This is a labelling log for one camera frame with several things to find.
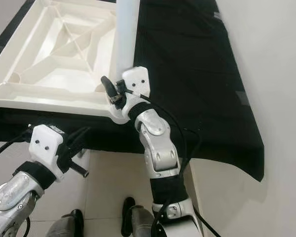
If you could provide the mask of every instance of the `tiled floor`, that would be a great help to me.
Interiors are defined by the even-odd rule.
[[[0,184],[29,160],[28,144],[13,144],[0,155]],[[152,196],[142,155],[87,151],[77,163],[88,168],[84,179],[70,170],[61,183],[53,184],[37,202],[30,216],[29,237],[44,237],[49,227],[75,208],[85,216],[86,237],[120,237],[121,208],[125,197],[133,196],[151,209]],[[23,236],[23,226],[18,237]]]

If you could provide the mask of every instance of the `black fabric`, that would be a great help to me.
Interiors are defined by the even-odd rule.
[[[153,203],[155,204],[164,204],[169,197],[173,197],[171,203],[180,202],[188,198],[184,179],[180,178],[179,175],[160,179],[150,179],[150,185]]]
[[[26,172],[35,178],[36,181],[38,181],[38,184],[44,190],[49,188],[49,186],[52,185],[56,180],[55,175],[39,162],[34,163],[26,161],[15,170],[13,175],[16,175],[20,171]]]
[[[3,48],[26,14],[23,7],[0,36]],[[182,127],[202,130],[196,158],[230,163],[257,180],[264,175],[264,146],[214,0],[142,0],[135,66],[148,68],[150,98],[174,114]],[[162,112],[159,114],[170,123]],[[91,126],[86,148],[142,153],[132,124],[108,118],[0,108],[0,141],[7,141],[28,123],[56,122],[66,132]],[[189,152],[198,138],[187,133]],[[182,154],[180,134],[171,138]]]

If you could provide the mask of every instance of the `silver robotic arm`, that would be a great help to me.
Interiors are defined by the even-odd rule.
[[[22,164],[12,179],[0,186],[0,237],[15,237],[44,190],[54,181],[60,182],[69,168],[88,175],[72,161],[81,147],[68,147],[67,138],[54,126],[34,127],[29,148],[32,162]]]
[[[122,78],[116,87],[106,77],[102,78],[102,83],[120,115],[132,120],[139,132],[140,141],[145,148],[155,216],[172,196],[172,202],[161,213],[157,234],[166,237],[200,237],[202,233],[193,204],[186,193],[183,176],[180,175],[177,149],[170,139],[169,123],[141,96],[149,97],[148,71],[143,67],[132,68],[124,72]]]

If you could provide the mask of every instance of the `black velcro strap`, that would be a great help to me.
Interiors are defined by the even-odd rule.
[[[52,183],[54,183],[54,181],[56,180],[55,175],[39,162],[24,162],[20,167],[18,167],[15,170],[13,176],[20,171],[26,172],[33,178],[35,178],[38,184],[44,190],[47,189],[50,185],[52,185]]]
[[[146,102],[141,102],[134,107],[128,112],[128,116],[131,119],[131,121],[135,121],[138,115],[140,115],[142,112],[146,110],[153,109],[152,104],[148,104]]]
[[[184,186],[184,179],[180,178],[179,175],[160,179],[150,179],[150,185],[153,202],[155,204],[164,204],[171,196],[173,196],[171,203],[180,202],[188,198]]]

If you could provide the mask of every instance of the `black shoe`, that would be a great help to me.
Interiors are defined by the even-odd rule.
[[[123,221],[122,221],[122,236],[129,237],[133,232],[132,227],[132,210],[131,208],[135,206],[135,200],[132,197],[128,197],[124,201],[123,205]]]
[[[82,212],[79,209],[76,209],[63,217],[68,216],[72,216],[74,218],[74,237],[83,237],[84,220]]]

